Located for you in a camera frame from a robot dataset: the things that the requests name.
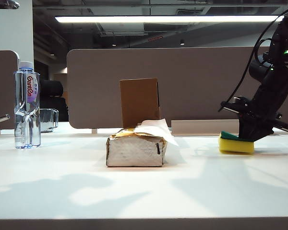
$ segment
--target black office chair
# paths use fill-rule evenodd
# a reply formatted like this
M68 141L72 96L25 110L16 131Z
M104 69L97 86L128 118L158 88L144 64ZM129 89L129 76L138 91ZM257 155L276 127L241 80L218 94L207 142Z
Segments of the black office chair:
M62 97L63 86L58 80L40 79L39 105L41 109L57 109L59 121L68 121L68 107Z

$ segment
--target plastic water bottle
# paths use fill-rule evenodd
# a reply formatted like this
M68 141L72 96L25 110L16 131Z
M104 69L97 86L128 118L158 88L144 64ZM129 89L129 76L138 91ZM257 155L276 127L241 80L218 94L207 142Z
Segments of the plastic water bottle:
M33 63L22 61L14 72L16 84L15 146L30 149L40 146L39 74Z

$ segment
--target ceiling light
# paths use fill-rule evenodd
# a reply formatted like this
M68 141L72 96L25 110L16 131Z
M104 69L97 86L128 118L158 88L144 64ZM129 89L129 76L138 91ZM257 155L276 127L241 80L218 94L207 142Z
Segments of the ceiling light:
M60 23L220 23L220 22L271 22L277 16L57 16Z

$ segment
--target sponge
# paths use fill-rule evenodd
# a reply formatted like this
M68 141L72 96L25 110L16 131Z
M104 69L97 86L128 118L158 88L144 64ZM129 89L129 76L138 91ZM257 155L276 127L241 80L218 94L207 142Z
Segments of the sponge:
M253 153L254 142L222 131L219 136L219 150L222 153Z

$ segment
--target glass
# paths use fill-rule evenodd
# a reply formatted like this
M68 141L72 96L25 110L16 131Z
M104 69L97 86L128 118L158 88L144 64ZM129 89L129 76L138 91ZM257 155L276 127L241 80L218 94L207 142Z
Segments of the glass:
M56 109L40 109L41 133L52 132L58 127L59 111Z

